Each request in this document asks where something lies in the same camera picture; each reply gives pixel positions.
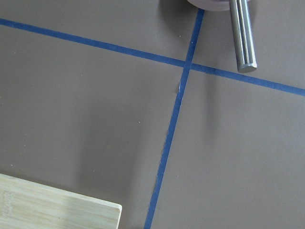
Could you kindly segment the wooden cutting board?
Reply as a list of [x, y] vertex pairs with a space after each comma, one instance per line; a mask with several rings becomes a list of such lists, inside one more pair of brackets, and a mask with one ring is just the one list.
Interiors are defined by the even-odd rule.
[[116, 229], [120, 204], [2, 174], [2, 229]]

